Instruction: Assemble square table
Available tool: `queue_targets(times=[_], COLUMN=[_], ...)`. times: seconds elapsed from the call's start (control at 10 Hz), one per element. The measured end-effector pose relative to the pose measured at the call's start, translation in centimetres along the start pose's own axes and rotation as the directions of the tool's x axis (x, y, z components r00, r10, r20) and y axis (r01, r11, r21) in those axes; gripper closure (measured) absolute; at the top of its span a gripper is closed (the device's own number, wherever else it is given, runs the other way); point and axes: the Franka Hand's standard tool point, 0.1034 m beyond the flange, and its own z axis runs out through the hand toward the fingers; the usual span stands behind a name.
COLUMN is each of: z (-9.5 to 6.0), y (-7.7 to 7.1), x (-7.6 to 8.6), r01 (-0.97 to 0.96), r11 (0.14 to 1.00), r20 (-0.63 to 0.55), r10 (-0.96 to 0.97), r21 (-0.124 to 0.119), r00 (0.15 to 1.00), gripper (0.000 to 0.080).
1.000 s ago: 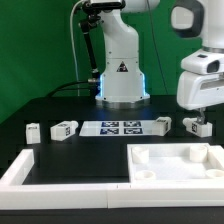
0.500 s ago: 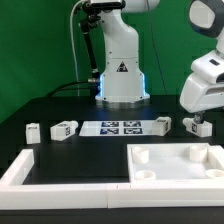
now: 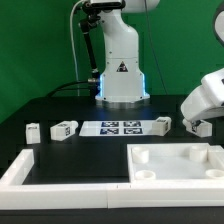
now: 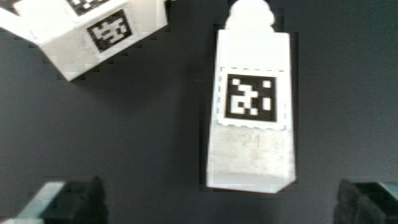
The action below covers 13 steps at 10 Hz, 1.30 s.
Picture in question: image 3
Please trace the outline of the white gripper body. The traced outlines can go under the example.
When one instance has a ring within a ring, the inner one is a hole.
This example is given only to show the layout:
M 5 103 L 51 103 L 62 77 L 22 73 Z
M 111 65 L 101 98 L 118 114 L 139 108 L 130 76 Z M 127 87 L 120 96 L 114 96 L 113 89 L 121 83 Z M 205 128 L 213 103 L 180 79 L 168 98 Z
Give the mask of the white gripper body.
M 201 79 L 182 103 L 181 112 L 189 122 L 224 116 L 224 68 Z

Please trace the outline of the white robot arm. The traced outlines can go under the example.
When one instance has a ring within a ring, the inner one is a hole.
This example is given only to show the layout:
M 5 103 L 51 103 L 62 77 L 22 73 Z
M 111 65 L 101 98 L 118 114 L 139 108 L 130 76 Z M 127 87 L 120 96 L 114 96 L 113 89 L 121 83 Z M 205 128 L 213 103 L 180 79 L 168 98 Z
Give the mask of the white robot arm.
M 100 105 L 133 107 L 150 98 L 145 76 L 139 68 L 139 36 L 124 23 L 121 14 L 156 8 L 160 0 L 91 0 L 99 6 L 104 34 L 106 67 L 100 75 L 96 102 Z M 224 68 L 204 76 L 181 105 L 188 122 L 224 116 Z

